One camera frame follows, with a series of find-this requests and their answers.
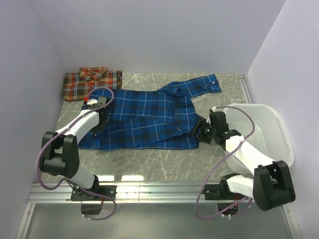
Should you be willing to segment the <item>blue plaid long sleeve shirt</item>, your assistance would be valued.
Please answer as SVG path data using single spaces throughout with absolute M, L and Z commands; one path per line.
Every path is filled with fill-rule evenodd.
M 96 90 L 92 99 L 114 95 L 114 109 L 106 127 L 87 133 L 79 142 L 82 149 L 197 149 L 199 141 L 190 133 L 200 116 L 191 98 L 219 93 L 214 74 L 182 82 L 171 82 L 156 91 Z

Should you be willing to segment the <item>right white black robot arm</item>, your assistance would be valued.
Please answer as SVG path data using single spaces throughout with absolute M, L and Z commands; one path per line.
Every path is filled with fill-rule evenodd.
M 214 141 L 233 170 L 218 184 L 204 182 L 198 195 L 205 200 L 255 201 L 268 211 L 296 199 L 290 167 L 294 153 L 280 115 L 266 105 L 234 104 L 210 110 L 191 131 L 200 141 Z

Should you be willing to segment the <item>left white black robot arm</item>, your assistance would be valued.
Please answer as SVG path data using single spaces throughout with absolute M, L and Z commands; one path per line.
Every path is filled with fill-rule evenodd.
M 41 173 L 60 176 L 75 186 L 88 200 L 96 200 L 101 193 L 98 177 L 80 166 L 78 143 L 87 133 L 98 133 L 106 128 L 113 99 L 99 97 L 84 102 L 80 114 L 56 132 L 48 131 L 42 137 L 42 146 L 36 162 L 37 177 Z

